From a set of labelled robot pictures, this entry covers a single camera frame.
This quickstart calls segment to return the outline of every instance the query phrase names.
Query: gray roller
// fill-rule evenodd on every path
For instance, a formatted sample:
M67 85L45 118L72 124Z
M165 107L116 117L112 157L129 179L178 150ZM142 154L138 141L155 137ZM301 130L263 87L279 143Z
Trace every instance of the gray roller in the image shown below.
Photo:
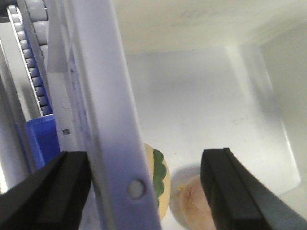
M48 57L48 45L43 45L40 47L43 57L44 59L46 59Z
M47 100L45 96L38 97L40 106L47 105Z
M48 115L48 114L51 113L51 111L48 108L48 106L42 106L42 110L43 110L43 115Z
M33 26L34 26L34 30L36 33L38 43L40 45L46 45L47 44L47 30L48 30L49 22L48 21L34 22Z
M29 68L31 77L36 77L38 75L37 68Z
M23 25L21 23L14 23L16 31L24 31Z
M40 82L39 77L34 77L34 78L32 78L32 82L33 82L33 85L34 85L35 87L41 85L41 82Z
M48 20L44 2L42 0L25 0L32 22Z
M33 58L28 58L25 60L26 63L27 63L27 67L28 68L33 68L35 67L35 62L34 62L34 59Z
M28 49L30 48L29 43L27 40L20 41L21 49Z
M6 5L16 5L17 1L16 0L4 0Z
M24 31L18 31L18 32L17 32L17 36L18 36L19 41L21 41L21 40L27 40L26 37L25 37Z
M9 6L9 11L10 11L10 13L17 13L16 6L14 6L14 5Z
M44 90L43 87L39 86L39 87L35 87L35 91L38 97L40 96L44 96Z
M30 49L24 49L23 53L24 53L24 58L32 58L33 57Z
M20 23L19 15L16 13L11 14L14 23Z

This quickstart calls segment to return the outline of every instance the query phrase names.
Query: white plastic bin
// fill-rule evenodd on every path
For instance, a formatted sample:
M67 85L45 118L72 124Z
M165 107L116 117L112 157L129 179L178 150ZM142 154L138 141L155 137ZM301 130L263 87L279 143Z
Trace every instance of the white plastic bin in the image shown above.
M186 229L178 185L229 147L307 219L307 4L115 0L143 141L172 176L164 229Z

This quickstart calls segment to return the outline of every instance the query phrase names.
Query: clear plastic bin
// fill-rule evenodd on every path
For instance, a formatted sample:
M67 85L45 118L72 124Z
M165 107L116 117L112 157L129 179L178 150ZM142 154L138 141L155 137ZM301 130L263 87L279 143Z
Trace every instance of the clear plastic bin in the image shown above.
M164 229L186 229L177 187L223 147L307 219L307 4L114 3L142 138L172 176Z

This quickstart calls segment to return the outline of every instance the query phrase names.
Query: blue container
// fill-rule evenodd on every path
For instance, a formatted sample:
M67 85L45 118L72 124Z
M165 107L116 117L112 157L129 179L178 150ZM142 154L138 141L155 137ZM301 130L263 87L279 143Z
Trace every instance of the blue container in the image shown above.
M32 119L25 129L36 168L40 169L60 153L54 115Z

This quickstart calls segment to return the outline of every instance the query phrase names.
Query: white surface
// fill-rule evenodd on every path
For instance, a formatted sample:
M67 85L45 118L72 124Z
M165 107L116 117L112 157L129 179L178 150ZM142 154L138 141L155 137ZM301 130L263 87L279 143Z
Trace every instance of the white surface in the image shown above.
M258 47L128 55L127 62L143 140L164 153L172 176L164 229L183 229L177 186L199 173L203 149L229 147L277 195L298 186Z
M307 20L306 0L114 0L127 53L262 44Z
M18 102L0 41L0 194L13 188L29 175L24 156L28 148L21 146L18 138L18 135L24 134L24 118Z
M281 198L307 219L307 23L262 48L302 184Z

